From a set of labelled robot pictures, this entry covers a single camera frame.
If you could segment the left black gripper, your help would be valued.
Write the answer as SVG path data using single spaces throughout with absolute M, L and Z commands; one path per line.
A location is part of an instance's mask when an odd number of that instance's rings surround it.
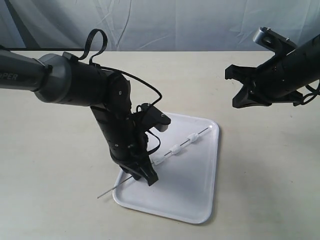
M 138 181 L 152 186 L 159 178 L 147 154 L 147 127 L 141 113 L 132 112 L 132 102 L 119 100 L 91 105 L 90 109 L 109 146 L 112 160 Z

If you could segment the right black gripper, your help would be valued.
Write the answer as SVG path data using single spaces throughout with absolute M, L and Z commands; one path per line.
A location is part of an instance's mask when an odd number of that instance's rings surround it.
M 232 99 L 236 109 L 269 107 L 273 103 L 299 105 L 303 101 L 298 92 L 304 86 L 303 71 L 304 54 L 291 53 L 273 57 L 258 67 L 231 64 L 224 70 L 224 79 L 246 83 Z

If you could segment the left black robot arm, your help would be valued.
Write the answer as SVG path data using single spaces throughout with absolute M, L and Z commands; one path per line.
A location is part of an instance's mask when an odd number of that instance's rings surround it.
M 44 103 L 89 107 L 112 160 L 135 180 L 143 178 L 148 185 L 158 181 L 146 131 L 132 112 L 131 84 L 121 73 L 80 62 L 67 52 L 36 59 L 2 49 L 0 86 L 33 92 Z

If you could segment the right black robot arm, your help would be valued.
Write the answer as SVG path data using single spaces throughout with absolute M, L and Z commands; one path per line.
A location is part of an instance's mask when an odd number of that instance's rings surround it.
M 257 67 L 232 64 L 225 69 L 225 79 L 242 84 L 232 106 L 241 109 L 277 103 L 304 105 L 307 96 L 298 89 L 320 78 L 320 37 L 296 46 L 281 35 L 263 33 L 255 42 L 274 52 L 274 56 Z

